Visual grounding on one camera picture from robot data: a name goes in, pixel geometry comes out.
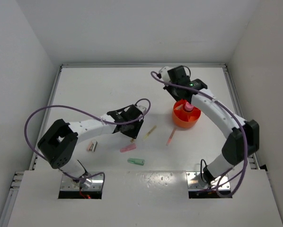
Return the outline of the yellow highlighter pen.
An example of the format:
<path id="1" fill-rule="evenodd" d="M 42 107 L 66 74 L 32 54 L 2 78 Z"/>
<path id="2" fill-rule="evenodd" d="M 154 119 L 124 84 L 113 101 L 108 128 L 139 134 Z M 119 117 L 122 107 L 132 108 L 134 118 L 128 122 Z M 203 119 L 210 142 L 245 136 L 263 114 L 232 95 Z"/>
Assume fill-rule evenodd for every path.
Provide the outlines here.
<path id="1" fill-rule="evenodd" d="M 154 131 L 156 128 L 157 128 L 157 126 L 154 125 L 154 126 L 145 134 L 145 136 L 143 137 L 143 139 L 145 140 L 146 138 L 148 138 L 149 135 L 150 135 L 151 133 L 153 133 L 153 131 Z"/>

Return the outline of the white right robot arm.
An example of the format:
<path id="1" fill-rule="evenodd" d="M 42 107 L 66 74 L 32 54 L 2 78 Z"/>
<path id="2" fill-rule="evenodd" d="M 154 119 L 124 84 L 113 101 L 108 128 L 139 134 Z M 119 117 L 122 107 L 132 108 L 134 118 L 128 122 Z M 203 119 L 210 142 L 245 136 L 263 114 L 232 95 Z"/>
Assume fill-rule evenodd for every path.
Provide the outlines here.
<path id="1" fill-rule="evenodd" d="M 164 82 L 163 89 L 179 103 L 173 112 L 188 115 L 182 119 L 183 122 L 193 119 L 193 113 L 200 112 L 215 124 L 226 139 L 218 156 L 202 169 L 202 183 L 210 184 L 259 150 L 259 124 L 230 111 L 207 84 L 200 79 L 192 80 L 185 66 L 163 67 L 157 78 Z"/>

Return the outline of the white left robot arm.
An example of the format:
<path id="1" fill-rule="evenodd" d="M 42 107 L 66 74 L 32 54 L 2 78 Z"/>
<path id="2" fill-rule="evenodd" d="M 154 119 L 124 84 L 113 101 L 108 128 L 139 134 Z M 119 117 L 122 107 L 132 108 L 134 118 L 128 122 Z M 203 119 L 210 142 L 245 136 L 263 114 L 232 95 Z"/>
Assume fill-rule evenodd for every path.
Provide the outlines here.
<path id="1" fill-rule="evenodd" d="M 80 161 L 72 155 L 76 145 L 91 138 L 122 133 L 132 139 L 137 138 L 143 124 L 146 108 L 130 105 L 123 109 L 109 111 L 99 120 L 94 118 L 80 122 L 56 120 L 39 140 L 37 147 L 53 169 L 59 169 L 69 178 L 79 182 L 89 175 Z"/>

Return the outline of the pink round eraser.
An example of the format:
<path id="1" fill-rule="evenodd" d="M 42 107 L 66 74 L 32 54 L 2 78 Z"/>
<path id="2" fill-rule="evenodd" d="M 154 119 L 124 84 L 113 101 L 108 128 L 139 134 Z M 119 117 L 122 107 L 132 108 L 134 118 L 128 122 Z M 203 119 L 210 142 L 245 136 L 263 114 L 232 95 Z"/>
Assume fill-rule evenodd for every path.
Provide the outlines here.
<path id="1" fill-rule="evenodd" d="M 194 106 L 193 106 L 192 104 L 186 102 L 186 103 L 184 104 L 183 109 L 184 109 L 186 112 L 191 112 L 191 111 L 193 111 Z"/>

